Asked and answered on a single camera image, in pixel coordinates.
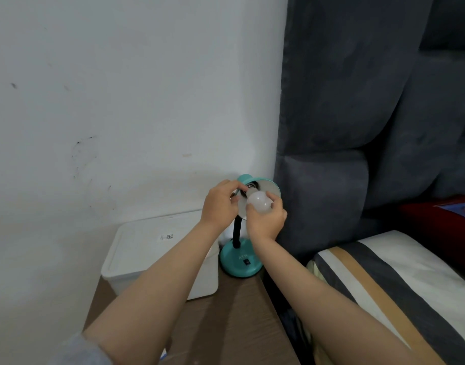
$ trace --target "white sticker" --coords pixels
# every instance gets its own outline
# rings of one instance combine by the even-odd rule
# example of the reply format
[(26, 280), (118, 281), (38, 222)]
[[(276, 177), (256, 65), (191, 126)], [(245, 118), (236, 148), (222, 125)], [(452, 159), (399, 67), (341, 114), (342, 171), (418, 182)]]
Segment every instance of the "white sticker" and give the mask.
[(161, 234), (158, 237), (158, 242), (163, 242), (163, 241), (173, 241), (173, 234)]

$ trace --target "brown wooden surface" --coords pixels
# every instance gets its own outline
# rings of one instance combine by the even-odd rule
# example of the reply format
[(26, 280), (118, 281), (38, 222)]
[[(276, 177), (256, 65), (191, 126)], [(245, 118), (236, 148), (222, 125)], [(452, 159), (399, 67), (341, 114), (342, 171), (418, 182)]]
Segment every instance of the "brown wooden surface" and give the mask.
[[(116, 297), (99, 284), (85, 326)], [(163, 365), (298, 365), (298, 359), (259, 276), (237, 279), (219, 269), (219, 289), (188, 301)]]

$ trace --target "desk lamp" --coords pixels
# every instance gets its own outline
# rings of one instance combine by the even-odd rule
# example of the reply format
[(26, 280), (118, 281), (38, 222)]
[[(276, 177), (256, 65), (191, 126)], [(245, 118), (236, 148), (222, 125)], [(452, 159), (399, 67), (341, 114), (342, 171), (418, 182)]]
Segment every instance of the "desk lamp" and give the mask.
[(241, 190), (236, 191), (240, 198), (237, 203), (239, 212), (234, 221), (232, 232), (233, 239), (224, 245), (219, 259), (223, 270), (230, 276), (247, 278), (259, 272), (263, 264), (254, 253), (251, 240), (239, 238), (241, 222), (243, 219), (246, 220), (246, 203), (253, 203), (258, 212), (264, 213), (266, 209), (271, 208), (272, 202), (265, 196), (264, 192), (270, 191), (278, 196), (281, 196), (281, 194), (278, 186), (267, 178), (254, 178), (249, 174), (243, 174), (237, 180), (245, 184), (249, 190), (247, 193)]

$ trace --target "person's left hand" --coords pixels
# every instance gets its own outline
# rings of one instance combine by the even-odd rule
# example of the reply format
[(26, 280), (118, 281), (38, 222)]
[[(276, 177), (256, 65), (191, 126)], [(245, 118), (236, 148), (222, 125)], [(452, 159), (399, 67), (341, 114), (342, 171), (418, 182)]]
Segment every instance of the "person's left hand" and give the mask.
[(235, 219), (238, 208), (239, 195), (231, 197), (236, 189), (247, 191), (248, 187), (238, 180), (223, 180), (216, 187), (211, 188), (205, 197), (200, 222), (212, 225), (222, 233)]

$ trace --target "red fabric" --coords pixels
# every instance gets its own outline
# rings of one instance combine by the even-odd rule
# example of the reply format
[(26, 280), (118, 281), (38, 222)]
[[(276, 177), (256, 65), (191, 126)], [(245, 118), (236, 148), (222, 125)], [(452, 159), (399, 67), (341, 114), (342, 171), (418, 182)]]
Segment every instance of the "red fabric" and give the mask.
[(465, 217), (437, 206), (463, 203), (465, 196), (437, 202), (412, 203), (399, 207), (410, 228), (423, 236), (441, 257), (465, 269)]

